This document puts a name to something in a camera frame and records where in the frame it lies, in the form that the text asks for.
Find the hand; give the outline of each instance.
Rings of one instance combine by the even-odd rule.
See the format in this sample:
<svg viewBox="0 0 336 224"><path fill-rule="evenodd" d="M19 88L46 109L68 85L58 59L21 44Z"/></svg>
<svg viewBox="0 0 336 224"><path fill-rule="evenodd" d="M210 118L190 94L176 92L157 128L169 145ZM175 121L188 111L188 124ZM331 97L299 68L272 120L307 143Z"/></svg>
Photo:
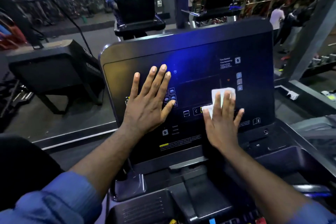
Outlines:
<svg viewBox="0 0 336 224"><path fill-rule="evenodd" d="M240 120L244 114L244 109L240 109L235 120L233 120L236 99L234 97L230 99L230 93L228 90L224 92L222 108L221 93L216 93L212 119L209 110L203 110L208 140L223 155L239 147L237 133Z"/></svg>
<svg viewBox="0 0 336 224"><path fill-rule="evenodd" d="M126 131L131 132L137 140L143 137L145 133L161 125L175 104L175 100L171 100L162 109L163 99L171 77L170 72L166 73L166 70L167 66L162 65L155 76L157 67L153 66L139 95L140 74L134 74L131 95L121 126Z"/></svg>
<svg viewBox="0 0 336 224"><path fill-rule="evenodd" d="M113 3L112 3L112 6L113 6L113 9L114 9L114 10L118 10L118 5L116 4L116 2L113 2Z"/></svg>

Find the denim shirt sleeve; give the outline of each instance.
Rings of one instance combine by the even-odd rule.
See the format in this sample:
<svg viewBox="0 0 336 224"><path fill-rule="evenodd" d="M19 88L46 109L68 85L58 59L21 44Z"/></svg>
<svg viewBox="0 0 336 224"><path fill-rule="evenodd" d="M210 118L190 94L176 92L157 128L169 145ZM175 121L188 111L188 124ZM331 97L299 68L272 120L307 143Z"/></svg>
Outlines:
<svg viewBox="0 0 336 224"><path fill-rule="evenodd" d="M65 172L41 191L23 195L14 209L0 212L0 223L81 224L94 222L101 211L101 200L86 178Z"/></svg>
<svg viewBox="0 0 336 224"><path fill-rule="evenodd" d="M336 216L317 202L305 204L288 224L336 224Z"/></svg>

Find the black screen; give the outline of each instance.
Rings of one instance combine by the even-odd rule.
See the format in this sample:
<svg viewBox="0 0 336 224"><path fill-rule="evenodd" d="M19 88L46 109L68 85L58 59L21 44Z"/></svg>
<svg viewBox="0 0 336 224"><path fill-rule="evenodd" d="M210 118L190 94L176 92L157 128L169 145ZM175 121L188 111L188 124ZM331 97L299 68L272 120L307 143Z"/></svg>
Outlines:
<svg viewBox="0 0 336 224"><path fill-rule="evenodd" d="M239 132L274 122L271 34L246 36L105 64L118 125L123 121L135 72L142 86L152 66L171 72L166 101L176 104L160 127L145 135L131 154L136 164L206 140L201 106L212 104L212 89L235 88L236 111L245 109Z"/></svg>

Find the treadmill console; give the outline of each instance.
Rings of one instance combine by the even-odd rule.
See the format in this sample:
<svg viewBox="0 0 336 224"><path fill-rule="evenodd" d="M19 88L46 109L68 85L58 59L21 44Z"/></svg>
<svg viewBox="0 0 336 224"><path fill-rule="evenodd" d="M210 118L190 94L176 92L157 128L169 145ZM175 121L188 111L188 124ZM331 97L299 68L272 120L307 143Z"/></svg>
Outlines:
<svg viewBox="0 0 336 224"><path fill-rule="evenodd" d="M100 56L118 126L133 75L140 87L152 66L171 72L166 97L176 100L165 123L146 134L131 154L137 164L202 144L206 132L201 107L212 104L213 89L234 88L236 112L245 109L239 133L275 120L271 26L246 20L208 26L181 34L146 37L114 44Z"/></svg>

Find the right hand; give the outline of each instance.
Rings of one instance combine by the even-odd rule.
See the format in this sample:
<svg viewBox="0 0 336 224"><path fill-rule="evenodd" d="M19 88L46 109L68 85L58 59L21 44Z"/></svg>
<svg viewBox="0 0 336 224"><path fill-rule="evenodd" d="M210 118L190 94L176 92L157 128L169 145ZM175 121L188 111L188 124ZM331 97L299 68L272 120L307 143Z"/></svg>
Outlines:
<svg viewBox="0 0 336 224"><path fill-rule="evenodd" d="M114 10L118 10L118 5L116 4L116 2L113 2L112 6Z"/></svg>
<svg viewBox="0 0 336 224"><path fill-rule="evenodd" d="M212 119L209 110L203 110L205 129L208 140L223 155L239 147L237 133L244 109L240 109L235 120L233 120L236 99L231 97L230 91L224 92L223 106L221 107L221 93L215 95Z"/></svg>

